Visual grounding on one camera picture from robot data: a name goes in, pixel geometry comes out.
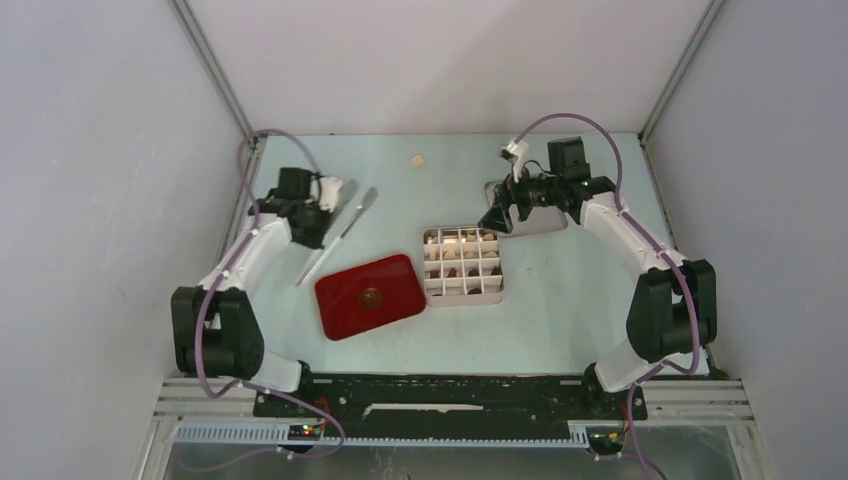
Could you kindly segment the silver metal tongs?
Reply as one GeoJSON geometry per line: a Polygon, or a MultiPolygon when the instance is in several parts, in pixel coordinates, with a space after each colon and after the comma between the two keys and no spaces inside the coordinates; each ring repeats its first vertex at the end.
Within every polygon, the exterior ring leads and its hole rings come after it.
{"type": "Polygon", "coordinates": [[[341,242],[347,237],[350,230],[354,227],[354,225],[361,219],[361,217],[365,214],[365,212],[374,204],[376,198],[378,197],[378,190],[376,187],[370,187],[362,196],[358,205],[353,210],[353,214],[350,219],[346,222],[346,224],[337,232],[337,235],[332,239],[332,241],[327,245],[317,250],[309,257],[309,262],[307,263],[304,270],[301,272],[301,275],[297,282],[296,286],[302,285],[304,282],[310,280],[315,273],[321,268],[323,263],[327,260],[327,258],[334,252],[334,250],[341,244],[341,242]]]}

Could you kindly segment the red plastic tray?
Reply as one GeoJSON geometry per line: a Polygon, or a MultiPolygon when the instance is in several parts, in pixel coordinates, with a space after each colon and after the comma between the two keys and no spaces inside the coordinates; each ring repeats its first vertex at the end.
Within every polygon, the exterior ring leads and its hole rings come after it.
{"type": "Polygon", "coordinates": [[[411,259],[395,254],[314,285],[324,336],[340,341],[420,314],[427,302],[411,259]]]}

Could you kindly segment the white divided chocolate box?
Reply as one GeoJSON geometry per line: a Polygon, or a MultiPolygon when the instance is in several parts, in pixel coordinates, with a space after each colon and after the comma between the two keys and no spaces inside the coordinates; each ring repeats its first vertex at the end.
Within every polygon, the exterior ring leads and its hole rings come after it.
{"type": "Polygon", "coordinates": [[[476,226],[430,228],[422,234],[423,287],[430,307],[501,303],[505,293],[500,234],[476,226]]]}

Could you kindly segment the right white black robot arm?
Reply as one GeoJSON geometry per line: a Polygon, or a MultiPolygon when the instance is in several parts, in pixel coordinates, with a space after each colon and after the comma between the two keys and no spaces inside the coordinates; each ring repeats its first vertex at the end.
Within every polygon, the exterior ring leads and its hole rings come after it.
{"type": "Polygon", "coordinates": [[[697,370],[703,347],[717,336],[716,272],[708,261],[688,259],[644,227],[619,186],[592,174],[580,138],[549,142],[549,167],[537,175],[526,167],[529,151],[522,138],[502,148],[511,171],[495,185],[478,224],[509,234],[512,210],[525,221],[536,209],[555,208],[599,239],[634,279],[625,340],[584,374],[583,408],[606,418],[620,407],[620,391],[664,368],[697,370]]]}

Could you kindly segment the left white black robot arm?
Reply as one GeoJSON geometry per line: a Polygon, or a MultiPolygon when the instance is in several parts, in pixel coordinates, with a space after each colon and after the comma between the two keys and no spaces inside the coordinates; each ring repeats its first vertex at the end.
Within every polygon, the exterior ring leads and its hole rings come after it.
{"type": "Polygon", "coordinates": [[[301,380],[305,363],[266,348],[251,300],[286,248],[322,248],[344,186],[338,177],[283,167],[276,187],[253,199],[235,243],[219,264],[196,285],[172,294],[179,371],[251,381],[278,390],[278,404],[292,416],[312,411],[316,390],[301,380]]]}

